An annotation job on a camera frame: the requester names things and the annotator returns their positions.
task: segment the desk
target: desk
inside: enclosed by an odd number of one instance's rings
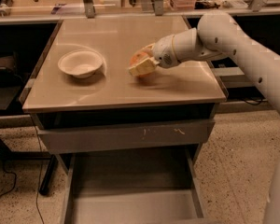
[[[189,156],[195,160],[214,126],[217,104],[226,99],[208,64],[159,68],[142,80],[127,71],[136,50],[186,29],[182,17],[63,21],[23,110],[33,115],[40,138],[69,178],[73,169],[62,159],[69,153],[79,159],[78,154],[94,151],[190,145]],[[63,74],[59,59],[76,49],[101,53],[104,68],[83,80]]]

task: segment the bowl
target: bowl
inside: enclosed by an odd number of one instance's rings
[[[92,76],[103,64],[102,56],[92,50],[75,50],[62,56],[58,67],[67,75],[76,78]]]

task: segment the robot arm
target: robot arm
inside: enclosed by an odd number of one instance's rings
[[[153,47],[163,68],[182,62],[212,61],[230,57],[280,113],[280,56],[246,35],[227,13],[205,13],[196,29],[169,35]]]

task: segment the open drawer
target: open drawer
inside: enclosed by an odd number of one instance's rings
[[[187,153],[151,147],[76,155],[61,223],[215,223],[203,218]]]

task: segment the floor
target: floor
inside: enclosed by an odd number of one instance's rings
[[[280,116],[268,105],[224,104],[195,164],[208,216],[223,224],[260,224],[274,167],[280,158]],[[34,127],[0,127],[0,137],[13,150],[39,150]],[[47,161],[9,161],[17,175],[14,190],[0,198],[1,223],[59,223],[66,175],[54,171],[48,196],[37,195],[39,175]],[[0,162],[0,194],[13,185]]]

